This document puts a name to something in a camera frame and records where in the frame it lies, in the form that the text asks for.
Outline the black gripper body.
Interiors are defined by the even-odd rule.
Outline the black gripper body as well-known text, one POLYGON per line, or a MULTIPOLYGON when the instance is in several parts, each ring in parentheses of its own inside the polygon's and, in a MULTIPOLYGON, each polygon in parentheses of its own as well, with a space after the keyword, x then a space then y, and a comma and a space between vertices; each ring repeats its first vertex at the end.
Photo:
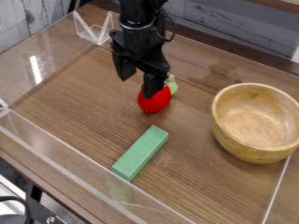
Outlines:
POLYGON ((169 73, 170 63, 163 54, 166 38, 163 24, 150 24, 134 29, 122 26, 122 30, 110 32, 113 38, 113 53, 131 58, 135 68, 145 73, 169 73))

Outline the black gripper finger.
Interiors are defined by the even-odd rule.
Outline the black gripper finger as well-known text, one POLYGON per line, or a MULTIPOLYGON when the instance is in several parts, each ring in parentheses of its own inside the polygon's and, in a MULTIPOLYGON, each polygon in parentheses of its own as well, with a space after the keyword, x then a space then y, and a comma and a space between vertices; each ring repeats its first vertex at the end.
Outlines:
POLYGON ((145 84, 142 87, 143 97, 153 98, 154 95, 163 89, 169 79, 167 73, 146 73, 145 84))
POLYGON ((117 73, 122 81, 126 81, 137 73, 137 66, 130 57, 113 53, 117 73))

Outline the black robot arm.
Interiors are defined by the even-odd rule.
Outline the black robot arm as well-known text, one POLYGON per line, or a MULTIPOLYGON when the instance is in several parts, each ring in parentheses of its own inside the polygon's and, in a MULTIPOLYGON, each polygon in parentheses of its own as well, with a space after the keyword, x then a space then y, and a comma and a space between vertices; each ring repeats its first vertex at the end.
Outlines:
POLYGON ((119 0, 121 30, 111 30, 111 50, 117 73, 122 81, 131 78, 137 70, 145 72, 142 96, 153 98, 163 89, 170 63, 165 57, 167 0, 119 0))

